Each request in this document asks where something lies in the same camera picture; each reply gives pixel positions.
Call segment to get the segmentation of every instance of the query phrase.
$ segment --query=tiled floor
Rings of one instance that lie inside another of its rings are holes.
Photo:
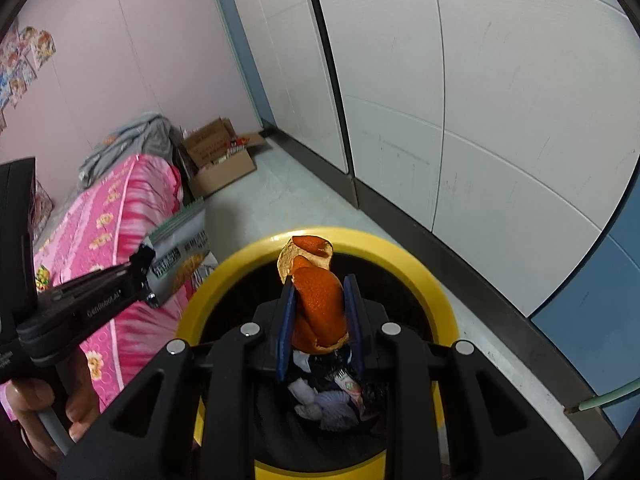
[[[360,229],[394,242],[271,139],[254,160],[257,171],[207,199],[207,231],[219,261],[260,238],[315,225]],[[460,337],[475,343],[538,410],[580,461],[588,478],[599,462],[564,416],[560,403],[458,298],[443,288],[456,315]]]
[[[302,227],[350,227],[391,240],[271,139],[254,160],[257,171],[207,199],[209,242],[220,262],[251,242]]]

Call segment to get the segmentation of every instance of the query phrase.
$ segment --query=finger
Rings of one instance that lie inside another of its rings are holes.
[[[94,396],[96,401],[92,404],[89,411],[85,413],[82,418],[74,421],[74,423],[71,425],[71,428],[69,428],[69,436],[74,442],[80,440],[86,430],[89,429],[89,426],[91,426],[95,422],[95,419],[100,416],[100,405],[97,400],[98,396],[95,392]]]
[[[13,379],[6,397],[14,412],[37,412],[53,404],[53,390],[40,379]]]
[[[51,387],[39,379],[14,379],[7,384],[6,398],[36,452],[44,457],[56,449],[36,413],[52,405]]]
[[[69,359],[74,377],[74,390],[66,402],[66,416],[71,422],[83,422],[98,410],[98,395],[94,390],[86,356],[78,349]]]

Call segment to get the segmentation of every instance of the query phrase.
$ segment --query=cardboard box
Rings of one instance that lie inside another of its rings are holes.
[[[236,138],[236,133],[228,119],[217,119],[203,126],[189,137],[182,145],[197,165],[198,173],[189,181],[189,188],[195,198],[209,196],[235,180],[255,171],[256,167],[247,150],[229,155],[229,142]],[[246,147],[252,148],[264,144],[258,133],[239,137],[246,141]]]

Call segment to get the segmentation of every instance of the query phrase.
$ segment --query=snack package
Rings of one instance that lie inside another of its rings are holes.
[[[207,254],[198,269],[196,269],[196,271],[193,273],[193,276],[191,277],[191,285],[193,286],[193,290],[198,290],[204,283],[204,280],[206,280],[209,275],[214,270],[216,270],[217,266],[218,261],[216,260],[216,257],[211,253]]]
[[[156,252],[146,274],[149,291],[145,303],[149,306],[162,306],[204,261],[209,253],[205,218],[204,200],[200,198],[142,241]]]

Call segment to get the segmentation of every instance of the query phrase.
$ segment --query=poster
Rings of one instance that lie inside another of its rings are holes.
[[[33,62],[36,70],[40,70],[47,60],[56,52],[53,38],[46,30],[41,30],[36,36],[31,38],[31,52],[33,52]]]
[[[20,61],[18,61],[18,65],[14,70],[20,71],[20,75],[27,86],[31,86],[31,83],[33,83],[37,78],[36,73],[25,58],[21,58]]]
[[[19,41],[20,41],[20,55],[26,56],[27,53],[31,50],[31,40],[38,34],[38,31],[33,27],[25,27],[20,31]]]
[[[0,111],[4,110],[10,97],[11,86],[9,85],[9,76],[6,72],[0,72]]]
[[[4,110],[8,103],[14,108],[37,79],[28,56],[33,54],[33,63],[39,70],[56,51],[53,37],[46,30],[24,27],[18,32],[14,22],[0,41],[0,131],[4,124]]]

